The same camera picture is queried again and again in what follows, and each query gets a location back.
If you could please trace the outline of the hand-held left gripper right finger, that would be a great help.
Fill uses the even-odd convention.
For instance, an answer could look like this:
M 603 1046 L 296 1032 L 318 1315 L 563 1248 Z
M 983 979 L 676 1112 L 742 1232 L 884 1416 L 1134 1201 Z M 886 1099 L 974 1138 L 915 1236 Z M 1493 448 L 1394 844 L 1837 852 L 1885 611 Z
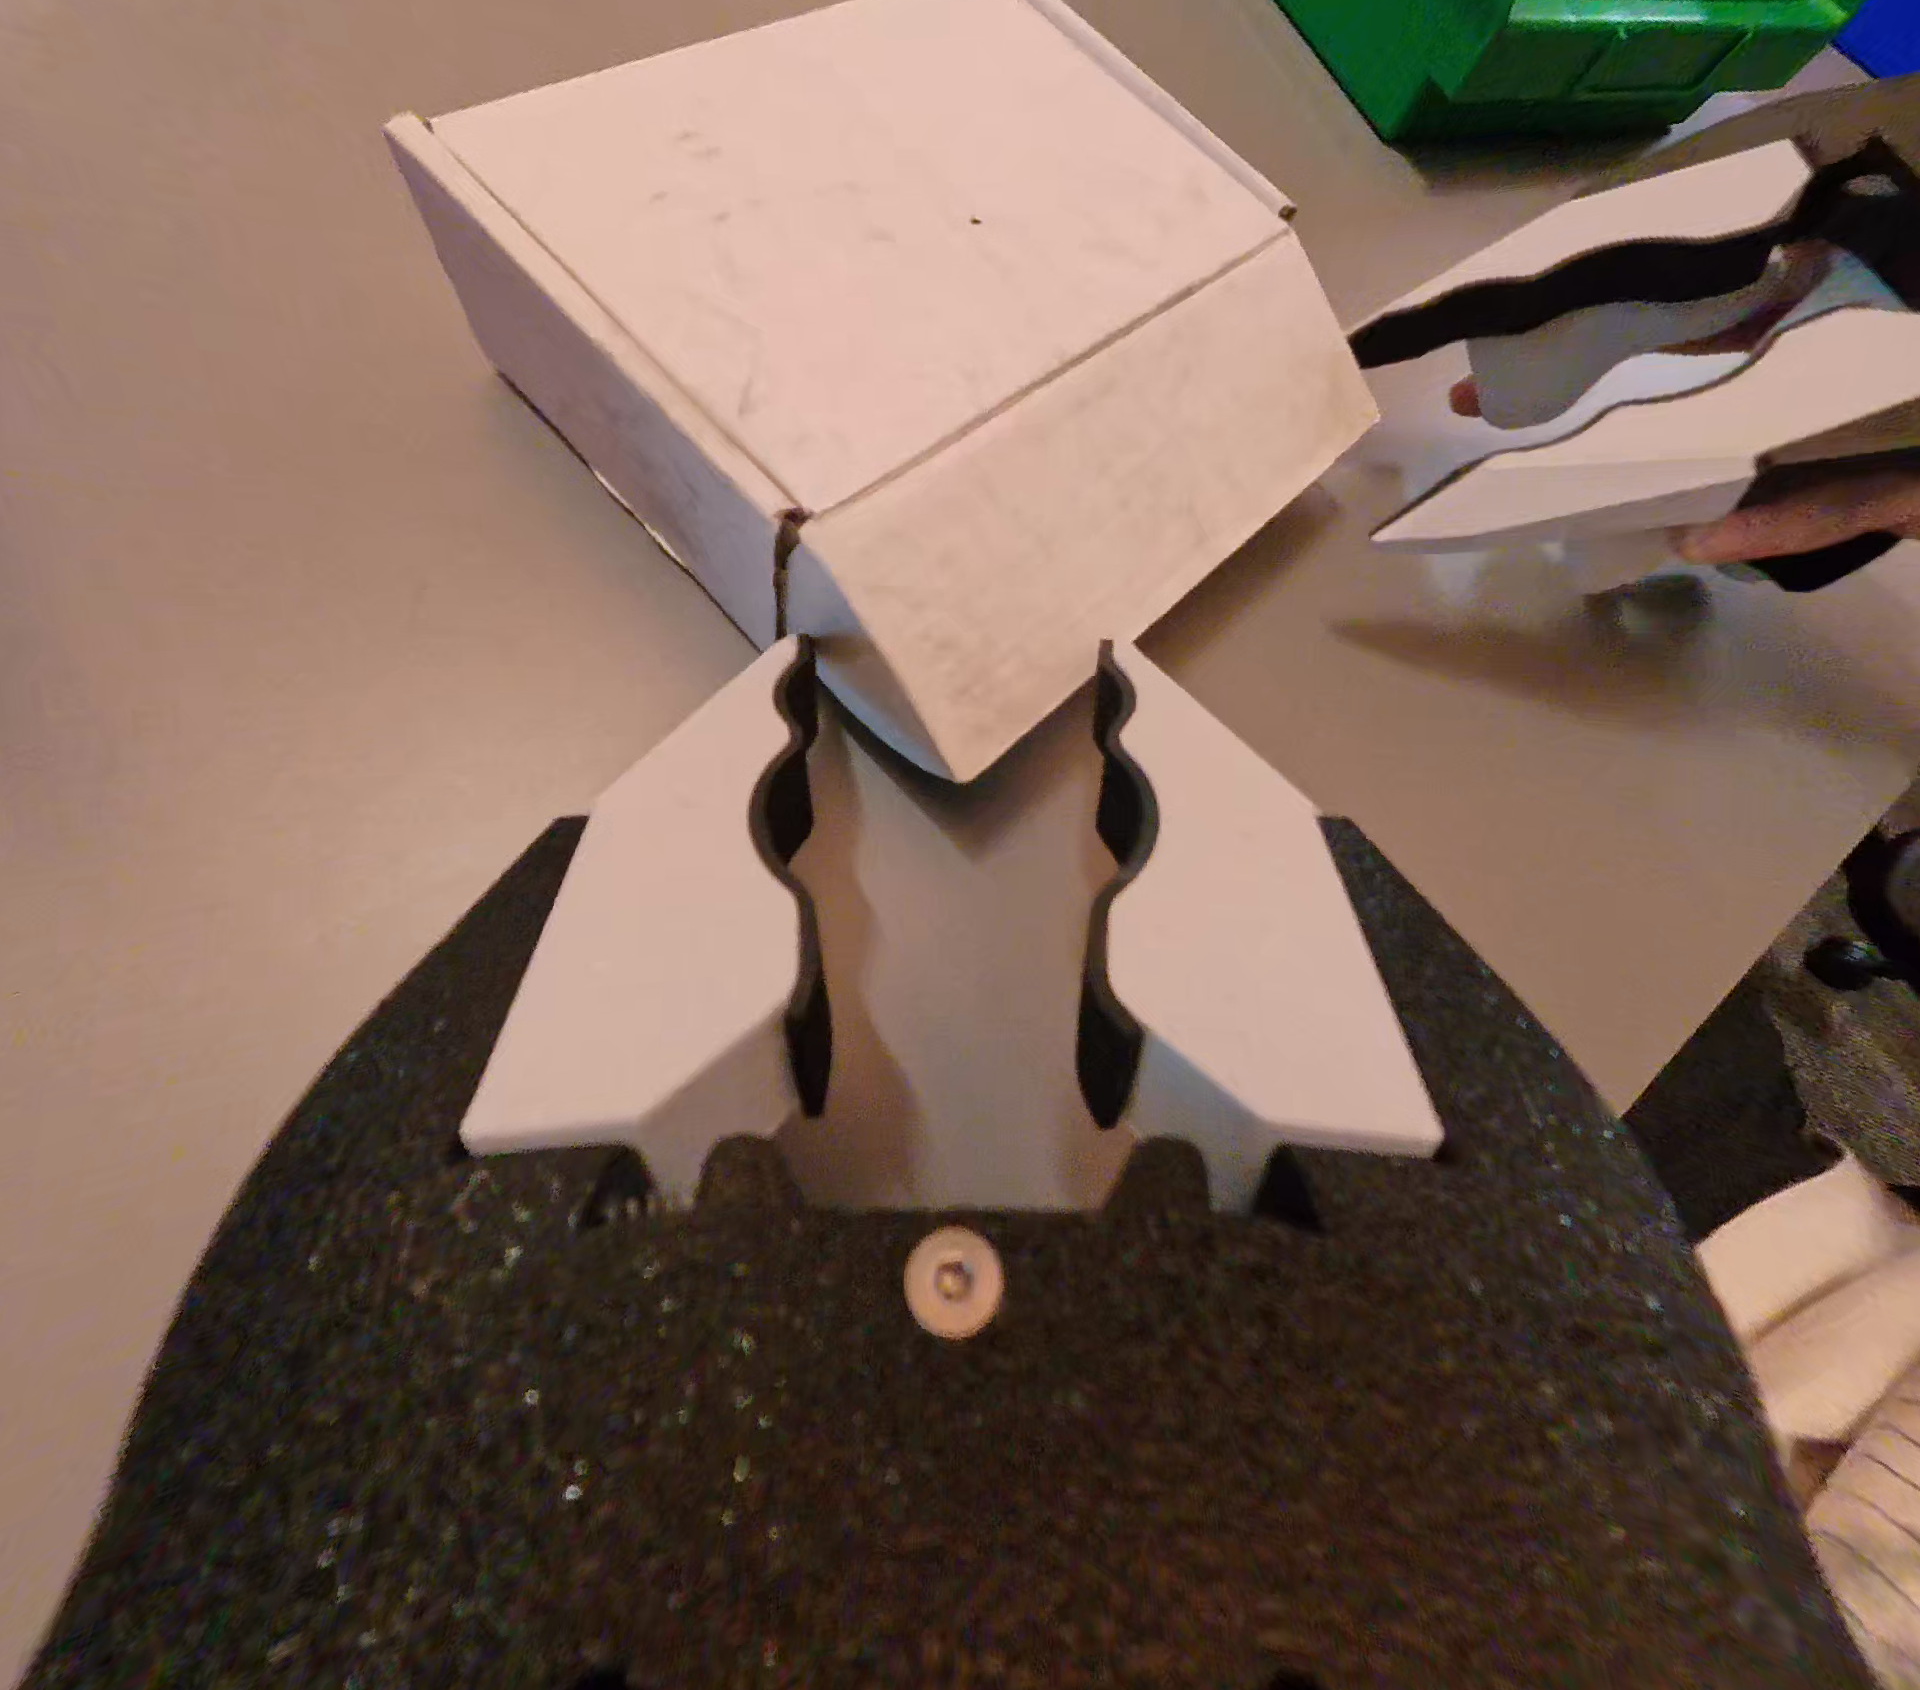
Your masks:
M 1098 651 L 1079 1081 L 1250 1215 L 1282 1151 L 1433 1161 L 1444 1126 L 1309 794 L 1137 645 Z

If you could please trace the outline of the white cardboard mailer box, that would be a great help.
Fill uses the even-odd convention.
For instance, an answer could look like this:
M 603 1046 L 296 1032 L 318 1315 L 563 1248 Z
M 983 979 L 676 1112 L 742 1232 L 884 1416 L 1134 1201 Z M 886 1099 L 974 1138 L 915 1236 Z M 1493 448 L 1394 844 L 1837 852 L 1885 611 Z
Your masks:
M 955 784 L 1380 418 L 1289 197 L 1065 0 L 846 0 L 385 137 L 492 368 Z

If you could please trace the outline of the black office chair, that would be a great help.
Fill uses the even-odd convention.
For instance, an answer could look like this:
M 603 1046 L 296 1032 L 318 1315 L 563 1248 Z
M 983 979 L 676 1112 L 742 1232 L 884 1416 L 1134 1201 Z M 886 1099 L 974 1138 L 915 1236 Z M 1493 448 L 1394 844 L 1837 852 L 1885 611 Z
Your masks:
M 1835 993 L 1895 982 L 1919 996 L 1919 829 L 1869 833 L 1840 882 L 1852 931 L 1819 939 L 1802 971 Z

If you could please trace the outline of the blue plastic bin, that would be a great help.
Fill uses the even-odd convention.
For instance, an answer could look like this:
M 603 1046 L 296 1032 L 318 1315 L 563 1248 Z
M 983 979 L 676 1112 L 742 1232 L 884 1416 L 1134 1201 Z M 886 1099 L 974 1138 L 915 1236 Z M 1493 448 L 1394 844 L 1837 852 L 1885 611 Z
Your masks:
M 1919 75 L 1919 0 L 1863 0 L 1833 46 L 1875 80 Z

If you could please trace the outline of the grey desk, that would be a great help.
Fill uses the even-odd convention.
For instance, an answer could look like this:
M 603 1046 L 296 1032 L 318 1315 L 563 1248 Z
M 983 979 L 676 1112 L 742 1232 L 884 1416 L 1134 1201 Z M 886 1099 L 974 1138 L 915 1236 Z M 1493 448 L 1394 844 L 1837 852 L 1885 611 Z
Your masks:
M 839 0 L 4 0 L 4 1686 L 328 1058 L 753 652 L 492 374 L 380 129 Z M 1340 320 L 1608 155 L 1383 149 L 1269 0 L 1069 0 Z M 1620 615 L 1376 550 L 1446 354 L 1144 638 L 1620 1108 L 1916 773 L 1916 550 Z

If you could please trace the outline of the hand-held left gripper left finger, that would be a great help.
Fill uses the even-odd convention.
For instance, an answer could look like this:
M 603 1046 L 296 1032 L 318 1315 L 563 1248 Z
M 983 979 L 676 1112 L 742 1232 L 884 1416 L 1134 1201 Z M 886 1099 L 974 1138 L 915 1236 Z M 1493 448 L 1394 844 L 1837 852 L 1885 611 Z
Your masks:
M 818 1119 L 833 1006 L 810 638 L 780 638 L 593 804 L 465 1111 L 473 1156 L 629 1151 L 693 1205 L 711 1154 Z

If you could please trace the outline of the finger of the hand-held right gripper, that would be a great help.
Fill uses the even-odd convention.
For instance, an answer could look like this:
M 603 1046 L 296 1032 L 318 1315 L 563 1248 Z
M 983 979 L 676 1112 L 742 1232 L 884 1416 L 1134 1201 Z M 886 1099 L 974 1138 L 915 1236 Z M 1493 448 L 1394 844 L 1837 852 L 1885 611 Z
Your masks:
M 1362 323 L 1350 351 L 1371 372 L 1599 308 L 1743 290 L 1789 241 L 1814 178 L 1784 139 L 1570 199 Z
M 1603 409 L 1570 434 L 1479 457 L 1380 523 L 1405 557 L 1594 550 L 1599 581 L 1743 508 L 1916 466 L 1919 317 L 1840 304 L 1776 328 L 1695 389 Z

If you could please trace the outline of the person's right hand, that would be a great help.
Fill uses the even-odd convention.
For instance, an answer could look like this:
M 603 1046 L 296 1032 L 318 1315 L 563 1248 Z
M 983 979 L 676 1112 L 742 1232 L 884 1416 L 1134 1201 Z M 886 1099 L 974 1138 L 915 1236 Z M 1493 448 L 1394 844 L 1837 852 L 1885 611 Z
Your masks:
M 1672 554 L 1692 567 L 1746 567 L 1806 595 L 1916 538 L 1919 471 L 1910 464 L 1826 477 L 1738 507 L 1716 523 L 1674 533 Z

